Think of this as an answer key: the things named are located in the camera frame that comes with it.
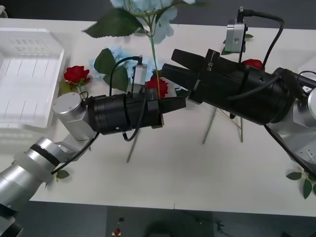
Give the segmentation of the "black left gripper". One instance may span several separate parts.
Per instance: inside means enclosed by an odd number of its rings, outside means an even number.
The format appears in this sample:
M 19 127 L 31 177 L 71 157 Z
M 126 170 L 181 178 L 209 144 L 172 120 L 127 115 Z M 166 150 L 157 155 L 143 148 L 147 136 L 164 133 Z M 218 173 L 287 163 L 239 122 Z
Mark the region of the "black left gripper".
M 160 128 L 163 126 L 162 115 L 186 107 L 184 97 L 162 98 L 159 107 L 158 92 L 156 89 L 141 89 L 139 93 L 126 95 L 126 111 L 129 126 L 136 129 L 141 118 L 139 128 L 151 127 Z

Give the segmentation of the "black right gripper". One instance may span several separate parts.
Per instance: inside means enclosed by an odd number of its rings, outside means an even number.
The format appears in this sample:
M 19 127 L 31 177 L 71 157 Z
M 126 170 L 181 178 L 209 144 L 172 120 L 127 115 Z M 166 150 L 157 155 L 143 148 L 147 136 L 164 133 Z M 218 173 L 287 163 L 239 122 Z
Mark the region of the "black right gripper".
M 244 64 L 223 58 L 212 49 L 208 50 L 205 58 L 175 49 L 171 60 L 187 69 L 164 64 L 161 74 L 171 82 L 190 90 L 190 101 L 196 104 L 205 102 L 231 113 L 237 111 L 237 106 L 228 98 L 240 93 L 246 72 Z

